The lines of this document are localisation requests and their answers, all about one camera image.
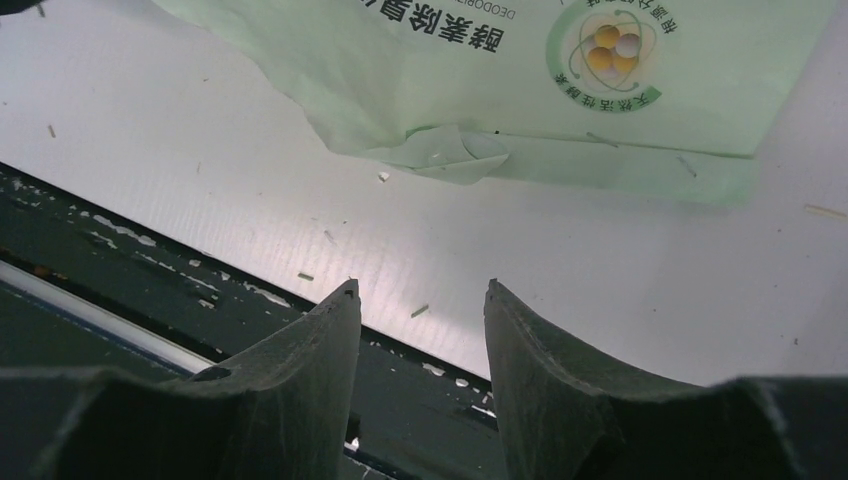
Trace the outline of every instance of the printed logo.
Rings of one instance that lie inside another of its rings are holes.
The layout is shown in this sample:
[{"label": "printed logo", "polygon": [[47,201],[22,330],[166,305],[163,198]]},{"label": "printed logo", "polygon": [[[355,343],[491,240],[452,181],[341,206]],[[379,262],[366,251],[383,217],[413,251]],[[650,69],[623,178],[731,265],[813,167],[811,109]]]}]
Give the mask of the printed logo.
[{"label": "printed logo", "polygon": [[551,78],[578,105],[634,112],[662,93],[648,82],[658,33],[677,23],[656,0],[577,0],[563,11],[547,42]]}]

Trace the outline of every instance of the metal bar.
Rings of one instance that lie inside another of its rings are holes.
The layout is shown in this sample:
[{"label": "metal bar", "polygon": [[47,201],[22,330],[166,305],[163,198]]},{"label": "metal bar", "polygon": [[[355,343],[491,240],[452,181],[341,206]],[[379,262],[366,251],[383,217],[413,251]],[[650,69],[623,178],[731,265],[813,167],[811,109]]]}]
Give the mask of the metal bar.
[{"label": "metal bar", "polygon": [[83,326],[117,337],[188,373],[195,374],[215,365],[194,352],[4,262],[0,262],[0,282],[65,312]]}]

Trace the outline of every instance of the green plastic bag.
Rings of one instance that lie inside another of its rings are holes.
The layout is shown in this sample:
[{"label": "green plastic bag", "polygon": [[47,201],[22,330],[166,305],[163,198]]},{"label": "green plastic bag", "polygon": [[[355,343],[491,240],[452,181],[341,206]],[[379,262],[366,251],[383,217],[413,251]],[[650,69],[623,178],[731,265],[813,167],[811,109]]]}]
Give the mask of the green plastic bag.
[{"label": "green plastic bag", "polygon": [[226,38],[330,150],[737,204],[838,0],[156,0]]}]

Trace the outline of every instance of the white surface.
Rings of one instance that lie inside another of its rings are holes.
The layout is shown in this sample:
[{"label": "white surface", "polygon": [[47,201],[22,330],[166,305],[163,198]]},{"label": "white surface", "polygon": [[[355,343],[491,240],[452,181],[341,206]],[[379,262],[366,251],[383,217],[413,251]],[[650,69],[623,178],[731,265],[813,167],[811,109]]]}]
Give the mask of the white surface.
[{"label": "white surface", "polygon": [[760,148],[760,191],[733,211],[383,183],[385,167],[328,153],[246,57],[141,0],[2,19],[0,161],[312,300],[359,278],[368,326],[484,376],[492,277],[676,379],[844,374],[848,222],[804,205],[848,211],[846,7]]}]

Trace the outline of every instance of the yellow circles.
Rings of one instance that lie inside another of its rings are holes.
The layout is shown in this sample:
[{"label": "yellow circles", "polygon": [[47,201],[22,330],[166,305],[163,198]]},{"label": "yellow circles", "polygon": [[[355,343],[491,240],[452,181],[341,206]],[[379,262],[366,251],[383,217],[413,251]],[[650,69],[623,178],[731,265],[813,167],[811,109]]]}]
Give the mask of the yellow circles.
[{"label": "yellow circles", "polygon": [[618,43],[621,32],[612,25],[603,25],[595,32],[595,44],[599,47],[613,48]]},{"label": "yellow circles", "polygon": [[612,52],[608,48],[595,47],[586,56],[586,64],[596,72],[607,70],[612,67]]},{"label": "yellow circles", "polygon": [[621,55],[613,55],[612,57],[612,66],[619,74],[630,73],[633,71],[633,68],[636,67],[636,63],[638,59],[636,57],[633,58],[625,58]]}]

